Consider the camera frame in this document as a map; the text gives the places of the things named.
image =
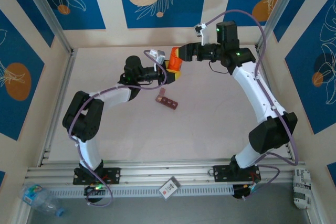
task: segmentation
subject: bottle cap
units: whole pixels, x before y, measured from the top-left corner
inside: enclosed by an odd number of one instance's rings
[[[63,215],[63,213],[64,213],[64,209],[63,209],[63,208],[60,208],[60,209],[58,209],[58,210],[56,211],[55,215],[56,215],[57,217],[61,217],[61,216]]]

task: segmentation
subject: plastic water bottle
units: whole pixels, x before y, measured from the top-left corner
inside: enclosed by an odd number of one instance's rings
[[[62,216],[64,209],[60,207],[57,198],[50,191],[37,184],[25,184],[20,192],[20,198],[32,208],[46,214]]]

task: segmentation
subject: orange gripper part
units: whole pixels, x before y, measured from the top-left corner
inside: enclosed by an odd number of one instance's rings
[[[170,54],[168,69],[174,71],[180,71],[182,60],[177,56],[178,54],[178,47],[173,47],[172,52]]]

